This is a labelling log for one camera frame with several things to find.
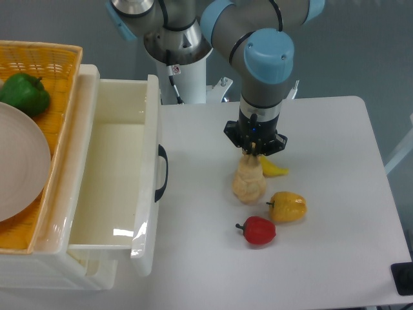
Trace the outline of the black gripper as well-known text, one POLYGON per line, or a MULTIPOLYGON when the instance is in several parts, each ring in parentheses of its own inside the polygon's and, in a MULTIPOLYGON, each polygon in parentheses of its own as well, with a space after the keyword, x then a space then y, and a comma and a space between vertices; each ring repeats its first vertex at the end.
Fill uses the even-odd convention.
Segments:
POLYGON ((288 138, 277 131, 281 106, 255 108, 239 107, 237 121, 227 121, 225 135, 243 154, 269 156, 285 149, 288 138))

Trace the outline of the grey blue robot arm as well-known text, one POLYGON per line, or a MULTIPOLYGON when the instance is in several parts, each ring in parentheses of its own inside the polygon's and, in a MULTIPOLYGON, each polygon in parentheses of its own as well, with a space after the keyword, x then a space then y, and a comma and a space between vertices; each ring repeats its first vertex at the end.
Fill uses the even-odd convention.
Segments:
POLYGON ((237 121, 225 134, 247 154, 282 151, 287 138, 277 131, 294 63, 287 30, 322 13, 323 1, 212 1, 201 15, 195 1, 108 1, 106 9, 128 41, 143 38, 156 64, 161 102, 206 103, 206 60, 216 51, 241 77, 237 121))

